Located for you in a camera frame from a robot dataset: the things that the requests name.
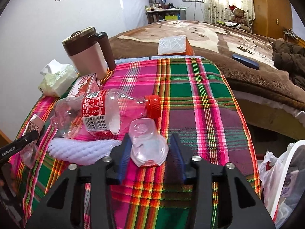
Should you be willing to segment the plaid tablecloth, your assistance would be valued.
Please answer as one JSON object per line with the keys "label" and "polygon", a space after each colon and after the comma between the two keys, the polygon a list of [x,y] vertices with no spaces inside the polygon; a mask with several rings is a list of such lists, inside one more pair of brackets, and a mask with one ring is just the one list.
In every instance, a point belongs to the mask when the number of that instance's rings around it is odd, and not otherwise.
{"label": "plaid tablecloth", "polygon": [[[172,58],[120,63],[104,88],[121,88],[136,97],[161,99],[159,132],[181,141],[205,160],[234,163],[259,192],[258,167],[241,109],[220,70],[203,58]],[[138,168],[129,163],[127,178],[111,189],[119,228],[185,228],[191,187],[174,180],[169,163]]]}

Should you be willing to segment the pink brown lidded mug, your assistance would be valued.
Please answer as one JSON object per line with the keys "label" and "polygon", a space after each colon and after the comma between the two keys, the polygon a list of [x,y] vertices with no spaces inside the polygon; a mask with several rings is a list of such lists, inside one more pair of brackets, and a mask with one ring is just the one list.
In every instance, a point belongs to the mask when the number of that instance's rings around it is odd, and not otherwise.
{"label": "pink brown lidded mug", "polygon": [[95,73],[104,79],[108,71],[116,68],[107,33],[98,33],[93,26],[75,31],[62,45],[80,76]]}

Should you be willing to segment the teddy bear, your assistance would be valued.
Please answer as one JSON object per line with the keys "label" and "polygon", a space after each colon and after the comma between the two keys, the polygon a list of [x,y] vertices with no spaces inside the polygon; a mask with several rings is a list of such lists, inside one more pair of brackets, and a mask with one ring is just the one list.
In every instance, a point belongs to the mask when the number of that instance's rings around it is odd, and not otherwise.
{"label": "teddy bear", "polygon": [[229,6],[229,8],[233,13],[233,16],[229,21],[237,24],[237,29],[241,29],[250,33],[251,28],[249,28],[248,21],[246,20],[246,12],[240,8],[237,8],[235,5]]}

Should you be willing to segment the clear plastic cup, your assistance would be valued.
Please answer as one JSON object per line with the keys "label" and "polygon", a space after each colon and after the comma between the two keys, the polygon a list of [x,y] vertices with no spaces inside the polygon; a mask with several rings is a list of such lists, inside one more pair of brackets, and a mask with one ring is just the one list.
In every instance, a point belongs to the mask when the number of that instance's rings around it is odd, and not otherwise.
{"label": "clear plastic cup", "polygon": [[169,147],[157,131],[154,120],[140,118],[132,121],[129,136],[132,141],[130,157],[137,167],[161,166],[164,163]]}

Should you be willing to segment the tissue pack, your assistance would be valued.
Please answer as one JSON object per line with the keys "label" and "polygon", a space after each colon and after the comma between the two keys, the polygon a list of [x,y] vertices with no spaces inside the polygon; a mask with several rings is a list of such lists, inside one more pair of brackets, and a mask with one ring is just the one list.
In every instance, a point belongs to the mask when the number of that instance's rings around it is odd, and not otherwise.
{"label": "tissue pack", "polygon": [[61,97],[79,76],[74,65],[61,64],[57,60],[50,61],[40,74],[43,79],[38,89],[50,97]]}

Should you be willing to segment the small red white carton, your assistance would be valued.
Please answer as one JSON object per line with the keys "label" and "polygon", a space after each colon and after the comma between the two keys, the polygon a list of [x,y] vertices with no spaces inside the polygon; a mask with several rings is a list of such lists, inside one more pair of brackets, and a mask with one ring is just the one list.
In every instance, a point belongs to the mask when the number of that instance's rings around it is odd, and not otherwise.
{"label": "small red white carton", "polygon": [[100,90],[100,80],[96,73],[78,77],[67,97],[79,97]]}

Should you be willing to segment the white foam net sleeve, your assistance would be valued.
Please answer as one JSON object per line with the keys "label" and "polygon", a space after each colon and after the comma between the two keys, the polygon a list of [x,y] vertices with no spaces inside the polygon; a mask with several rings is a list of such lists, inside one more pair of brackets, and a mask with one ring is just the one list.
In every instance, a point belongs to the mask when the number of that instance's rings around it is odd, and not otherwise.
{"label": "white foam net sleeve", "polygon": [[97,141],[80,141],[76,139],[53,138],[47,148],[49,155],[77,165],[91,165],[105,156],[111,150],[121,145],[117,139],[103,139]]}

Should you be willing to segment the patterned curtain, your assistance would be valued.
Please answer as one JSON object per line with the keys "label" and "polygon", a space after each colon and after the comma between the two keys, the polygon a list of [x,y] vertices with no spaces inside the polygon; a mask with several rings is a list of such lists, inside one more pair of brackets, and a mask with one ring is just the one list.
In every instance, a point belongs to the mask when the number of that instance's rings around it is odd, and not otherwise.
{"label": "patterned curtain", "polygon": [[204,1],[204,21],[216,23],[226,22],[231,19],[233,12],[230,6],[236,6],[246,12],[246,20],[255,20],[253,0],[205,0]]}

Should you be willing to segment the clear plastic bottle red cap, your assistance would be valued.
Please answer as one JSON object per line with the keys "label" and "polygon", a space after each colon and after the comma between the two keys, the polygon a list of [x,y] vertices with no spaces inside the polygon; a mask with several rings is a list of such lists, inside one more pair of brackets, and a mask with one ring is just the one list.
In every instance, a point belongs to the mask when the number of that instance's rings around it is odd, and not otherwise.
{"label": "clear plastic bottle red cap", "polygon": [[158,95],[136,98],[110,88],[59,100],[50,124],[64,138],[77,139],[81,134],[103,138],[125,132],[135,119],[159,117],[161,102]]}

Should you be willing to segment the brown jacket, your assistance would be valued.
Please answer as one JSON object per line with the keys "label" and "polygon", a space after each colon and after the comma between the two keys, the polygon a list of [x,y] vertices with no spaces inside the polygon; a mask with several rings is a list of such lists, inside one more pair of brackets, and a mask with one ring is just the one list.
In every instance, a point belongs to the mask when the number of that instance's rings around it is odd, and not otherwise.
{"label": "brown jacket", "polygon": [[304,47],[281,40],[274,41],[271,46],[274,66],[286,71],[292,83],[304,90]]}

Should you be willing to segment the brown bed blanket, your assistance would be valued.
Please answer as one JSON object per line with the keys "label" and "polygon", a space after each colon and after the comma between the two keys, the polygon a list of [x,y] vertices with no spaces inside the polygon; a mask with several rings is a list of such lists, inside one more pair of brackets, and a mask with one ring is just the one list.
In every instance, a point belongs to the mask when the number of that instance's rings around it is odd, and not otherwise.
{"label": "brown bed blanket", "polygon": [[[219,68],[232,89],[304,110],[304,90],[274,66],[271,43],[265,36],[218,24],[171,20],[120,33],[110,38],[110,44],[117,60],[155,56],[159,39],[179,35],[187,37],[196,56]],[[234,53],[257,62],[259,70],[232,59]]]}

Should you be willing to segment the wooden wardrobe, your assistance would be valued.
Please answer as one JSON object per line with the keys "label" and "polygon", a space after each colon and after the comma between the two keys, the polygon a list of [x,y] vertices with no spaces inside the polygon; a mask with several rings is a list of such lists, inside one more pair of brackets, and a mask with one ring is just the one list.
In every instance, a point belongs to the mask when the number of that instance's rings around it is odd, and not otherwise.
{"label": "wooden wardrobe", "polygon": [[284,37],[284,30],[292,28],[289,0],[253,0],[253,4],[253,33],[278,39]]}

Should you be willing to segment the wooden headboard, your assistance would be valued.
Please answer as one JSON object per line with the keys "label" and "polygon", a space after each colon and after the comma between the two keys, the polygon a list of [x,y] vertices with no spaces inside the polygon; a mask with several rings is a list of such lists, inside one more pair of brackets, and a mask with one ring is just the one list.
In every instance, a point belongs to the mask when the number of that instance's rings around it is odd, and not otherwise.
{"label": "wooden headboard", "polygon": [[291,28],[290,29],[285,28],[283,30],[283,33],[284,33],[283,38],[285,41],[297,44],[301,47],[305,47],[304,40],[301,37],[297,36]]}

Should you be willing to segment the cluttered desk shelf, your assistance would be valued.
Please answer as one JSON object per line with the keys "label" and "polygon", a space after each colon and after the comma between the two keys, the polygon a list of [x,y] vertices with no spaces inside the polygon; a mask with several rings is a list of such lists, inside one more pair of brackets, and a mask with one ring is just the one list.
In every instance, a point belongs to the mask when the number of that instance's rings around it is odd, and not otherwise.
{"label": "cluttered desk shelf", "polygon": [[173,3],[166,3],[166,0],[149,0],[149,6],[145,6],[145,14],[148,24],[169,21],[186,20],[186,11],[184,7],[175,7]]}

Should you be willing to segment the white orange tissue box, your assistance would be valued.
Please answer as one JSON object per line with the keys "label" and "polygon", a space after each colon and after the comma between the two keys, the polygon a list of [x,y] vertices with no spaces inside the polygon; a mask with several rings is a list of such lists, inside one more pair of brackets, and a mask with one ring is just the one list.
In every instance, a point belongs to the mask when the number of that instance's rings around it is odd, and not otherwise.
{"label": "white orange tissue box", "polygon": [[159,39],[158,55],[194,56],[193,48],[185,35]]}

